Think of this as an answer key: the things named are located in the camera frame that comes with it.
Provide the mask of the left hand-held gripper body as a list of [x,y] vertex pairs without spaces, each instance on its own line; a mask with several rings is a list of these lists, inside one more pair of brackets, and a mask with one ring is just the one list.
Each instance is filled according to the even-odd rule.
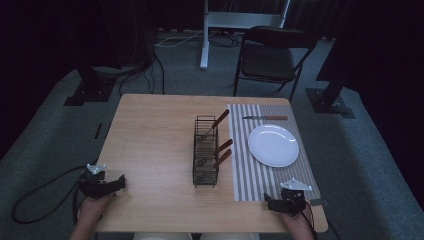
[[86,170],[82,173],[78,183],[78,189],[85,197],[99,199],[115,192],[113,184],[105,181],[105,169],[105,164],[86,165]]

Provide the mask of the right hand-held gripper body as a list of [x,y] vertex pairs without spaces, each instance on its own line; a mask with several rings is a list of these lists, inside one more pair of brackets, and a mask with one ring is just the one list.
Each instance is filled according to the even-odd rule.
[[277,201],[276,208],[280,213],[297,215],[306,208],[305,192],[312,191],[312,187],[292,178],[280,184],[281,199]]

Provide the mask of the person's left hand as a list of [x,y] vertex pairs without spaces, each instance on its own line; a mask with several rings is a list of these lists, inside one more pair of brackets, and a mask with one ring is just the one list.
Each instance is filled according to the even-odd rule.
[[85,228],[94,228],[107,210],[113,197],[113,194],[109,194],[99,199],[86,198],[80,207],[77,225]]

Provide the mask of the person's right hand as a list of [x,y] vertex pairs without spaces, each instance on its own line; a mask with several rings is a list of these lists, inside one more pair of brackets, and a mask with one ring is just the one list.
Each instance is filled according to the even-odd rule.
[[290,216],[285,213],[279,214],[280,219],[291,233],[310,233],[312,234],[312,230],[310,227],[311,214],[308,211],[304,211],[303,213],[299,213],[295,216]]

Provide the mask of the grey striped placemat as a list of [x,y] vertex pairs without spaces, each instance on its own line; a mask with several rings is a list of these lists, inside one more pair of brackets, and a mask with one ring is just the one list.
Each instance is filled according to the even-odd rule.
[[[264,193],[278,199],[280,184],[292,178],[312,187],[312,191],[305,192],[307,200],[321,198],[290,106],[230,104],[228,109],[229,132],[233,140],[231,159],[235,200],[262,201]],[[288,120],[242,119],[244,116],[288,116]],[[281,126],[294,135],[300,147],[299,156],[294,163],[287,167],[269,167],[253,157],[248,147],[248,137],[254,128],[264,124]]]

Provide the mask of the white round plate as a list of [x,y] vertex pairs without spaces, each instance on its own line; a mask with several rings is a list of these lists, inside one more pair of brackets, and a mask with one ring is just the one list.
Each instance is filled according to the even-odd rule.
[[269,167],[287,167],[294,163],[300,152],[297,139],[287,129],[264,124],[254,128],[248,137],[253,157]]

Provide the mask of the person's legs in light trousers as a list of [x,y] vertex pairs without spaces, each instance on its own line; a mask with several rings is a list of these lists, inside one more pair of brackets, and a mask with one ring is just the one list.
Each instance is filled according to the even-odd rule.
[[133,240],[260,240],[257,233],[147,233],[136,232]]

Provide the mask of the black folding chair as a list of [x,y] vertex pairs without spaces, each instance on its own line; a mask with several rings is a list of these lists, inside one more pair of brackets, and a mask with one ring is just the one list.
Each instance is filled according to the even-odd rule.
[[292,100],[304,62],[317,42],[315,35],[305,30],[270,26],[250,28],[242,37],[233,95],[237,95],[241,79],[280,84],[279,91],[292,82],[289,95]]

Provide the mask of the wooden-handled utensil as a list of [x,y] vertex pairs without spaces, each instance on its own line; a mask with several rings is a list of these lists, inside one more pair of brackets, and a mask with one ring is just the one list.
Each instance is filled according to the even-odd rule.
[[205,164],[195,168],[194,183],[196,185],[215,185],[218,180],[219,166],[232,154],[228,149],[213,164]]
[[223,144],[221,144],[214,151],[209,153],[202,153],[199,157],[196,158],[195,165],[205,166],[207,164],[210,164],[214,169],[217,169],[218,166],[232,154],[232,150],[230,149],[232,143],[233,140],[229,139]]

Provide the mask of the wooden-handled fork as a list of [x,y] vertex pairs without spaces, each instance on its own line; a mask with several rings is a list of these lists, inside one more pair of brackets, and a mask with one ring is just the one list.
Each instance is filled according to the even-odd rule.
[[214,120],[211,127],[205,133],[196,137],[196,142],[202,142],[203,140],[205,140],[208,137],[209,133],[212,130],[216,129],[216,127],[229,115],[229,113],[229,109],[226,109],[216,120]]

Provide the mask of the black stand with base plate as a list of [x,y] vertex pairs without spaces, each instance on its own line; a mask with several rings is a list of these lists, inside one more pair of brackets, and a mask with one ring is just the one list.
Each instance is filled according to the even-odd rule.
[[116,77],[98,76],[91,66],[80,66],[77,72],[81,81],[72,96],[65,100],[65,106],[82,106],[86,102],[107,102]]
[[351,73],[350,62],[346,59],[343,41],[337,39],[327,55],[317,81],[326,81],[325,88],[307,88],[309,101],[315,113],[338,114],[345,119],[354,119],[355,115],[342,97],[341,90]]

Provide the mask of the white desk frame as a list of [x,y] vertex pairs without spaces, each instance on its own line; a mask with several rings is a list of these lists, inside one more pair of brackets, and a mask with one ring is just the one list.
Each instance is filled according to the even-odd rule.
[[200,58],[200,69],[206,70],[209,61],[209,30],[211,28],[249,29],[254,26],[272,26],[283,28],[292,0],[284,0],[278,14],[239,13],[210,11],[209,0],[204,0],[203,43]]

